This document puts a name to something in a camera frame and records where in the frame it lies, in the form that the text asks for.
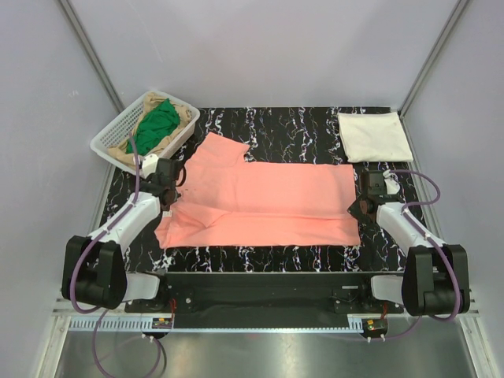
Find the shirt sleeve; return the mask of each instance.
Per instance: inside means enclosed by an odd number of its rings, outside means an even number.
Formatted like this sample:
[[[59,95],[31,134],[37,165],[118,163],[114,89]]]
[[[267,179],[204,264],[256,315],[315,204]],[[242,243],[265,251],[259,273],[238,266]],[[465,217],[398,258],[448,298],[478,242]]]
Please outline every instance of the shirt sleeve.
[[[232,167],[245,162],[243,155],[249,150],[245,143],[236,142],[210,132],[199,145],[191,160],[213,167]]]

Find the metal floor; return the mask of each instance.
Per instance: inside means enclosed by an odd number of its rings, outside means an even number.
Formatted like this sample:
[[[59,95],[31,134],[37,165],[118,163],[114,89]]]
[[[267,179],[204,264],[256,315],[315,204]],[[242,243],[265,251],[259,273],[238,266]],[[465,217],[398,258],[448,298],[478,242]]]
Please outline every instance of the metal floor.
[[[407,327],[390,319],[390,333]],[[98,334],[98,356],[104,356],[132,333]],[[164,378],[457,378],[476,377],[458,322],[428,318],[404,339],[367,344],[359,335],[316,334],[171,334],[162,339],[167,354],[153,377]],[[145,376],[156,358],[146,340],[123,346],[103,360],[120,378]],[[58,378],[98,378],[91,354],[90,332],[69,332]]]

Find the folded white cloth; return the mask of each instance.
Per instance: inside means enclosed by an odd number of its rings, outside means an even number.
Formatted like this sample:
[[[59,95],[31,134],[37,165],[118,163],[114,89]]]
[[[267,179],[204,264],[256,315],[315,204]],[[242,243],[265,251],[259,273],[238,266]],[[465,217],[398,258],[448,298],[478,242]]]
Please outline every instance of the folded white cloth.
[[[339,134],[350,163],[413,161],[397,113],[338,113]]]

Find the white wall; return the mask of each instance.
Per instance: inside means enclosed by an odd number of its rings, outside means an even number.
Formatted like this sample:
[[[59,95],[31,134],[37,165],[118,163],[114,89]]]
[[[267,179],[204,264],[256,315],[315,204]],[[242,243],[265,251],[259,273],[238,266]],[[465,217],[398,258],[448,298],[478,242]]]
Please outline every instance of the white wall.
[[[54,0],[0,5],[0,376],[29,377],[66,241],[89,231],[114,110]]]
[[[421,168],[443,192],[435,207],[442,232],[468,251],[497,358],[504,354],[503,14],[502,0],[472,2],[406,114]]]
[[[72,0],[125,104],[399,107],[455,0]]]

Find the beige cloth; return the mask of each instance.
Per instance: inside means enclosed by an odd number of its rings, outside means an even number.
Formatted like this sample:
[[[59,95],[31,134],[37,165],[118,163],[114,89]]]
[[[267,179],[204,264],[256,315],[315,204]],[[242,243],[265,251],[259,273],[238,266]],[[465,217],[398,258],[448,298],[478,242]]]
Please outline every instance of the beige cloth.
[[[132,130],[133,135],[136,134],[136,130],[139,128],[139,123],[143,120],[143,118],[156,106],[161,104],[166,97],[159,96],[154,92],[149,92],[146,94],[143,99],[143,112],[140,114],[139,119],[136,121],[136,125]],[[184,105],[175,104],[172,102],[173,107],[180,117],[179,126],[173,130],[172,134],[164,137],[159,144],[149,151],[148,154],[156,154],[159,155],[175,138],[180,134],[182,130],[186,128],[186,126],[191,122],[191,111]],[[118,146],[110,147],[108,149],[109,155],[120,161],[123,164],[126,164],[128,167],[135,169],[135,155],[134,154],[126,154],[126,147],[128,146],[128,138],[119,143]]]

